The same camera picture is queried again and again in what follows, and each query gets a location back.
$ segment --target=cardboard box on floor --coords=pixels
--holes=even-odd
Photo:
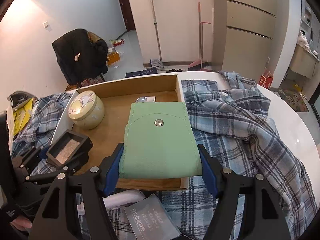
[[[92,90],[101,98],[105,107],[102,122],[92,130],[83,130],[73,124],[68,117],[72,100],[80,93]],[[82,174],[92,166],[99,166],[104,157],[110,156],[119,142],[124,141],[124,130],[128,123],[131,103],[139,97],[155,96],[157,102],[183,101],[182,87],[176,74],[150,75],[121,79],[95,84],[74,91],[56,131],[52,143],[66,130],[70,129],[89,136],[93,147],[89,161],[76,174]],[[141,190],[181,190],[189,188],[189,178],[179,179],[119,179],[118,188]]]

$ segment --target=plaid shirt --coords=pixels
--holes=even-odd
[[[280,140],[274,121],[267,117],[270,100],[258,90],[255,81],[235,72],[220,74],[231,90],[218,90],[215,81],[182,81],[196,141],[237,174],[253,177],[262,173],[278,193],[291,237],[297,239],[317,211],[306,170]],[[175,225],[198,238],[204,237],[217,200],[208,193],[201,176],[190,178],[188,190],[157,195]],[[239,234],[243,208],[244,196],[240,196],[230,239]],[[135,239],[123,209],[109,211],[109,216],[120,240]],[[80,216],[80,221],[83,235],[89,239],[85,216]]]
[[[39,99],[36,110],[27,126],[13,141],[11,158],[23,154],[32,146],[45,148],[50,145],[54,131],[71,96],[71,94],[64,92]],[[47,165],[46,160],[43,159],[31,174],[36,175],[50,171],[55,171],[55,168]]]

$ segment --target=white wall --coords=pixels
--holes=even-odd
[[[289,17],[284,44],[274,70],[272,87],[278,88],[289,67],[296,47],[301,22],[301,0],[289,0]]]
[[[16,90],[38,97],[65,90],[51,43],[76,28],[117,38],[126,30],[119,0],[14,0],[0,22],[0,110]]]
[[[212,21],[213,0],[154,0],[163,61],[198,59],[198,1],[202,21]],[[150,0],[130,0],[144,63],[158,58]],[[204,60],[212,59],[211,25],[204,26]]]
[[[268,70],[273,74],[283,48],[285,35],[288,27],[289,19],[289,0],[277,0],[277,12],[276,12],[276,24],[271,50],[269,54],[269,64],[267,65]]]

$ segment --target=black jacket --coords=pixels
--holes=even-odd
[[[95,42],[84,29],[64,34],[52,43],[58,64],[69,85],[76,85],[87,78],[96,78],[107,73],[108,46],[103,39]]]

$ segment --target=hand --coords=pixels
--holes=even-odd
[[[11,222],[11,225],[13,225],[20,231],[26,231],[26,228],[32,227],[31,221],[22,215],[18,216],[15,220],[13,220]]]

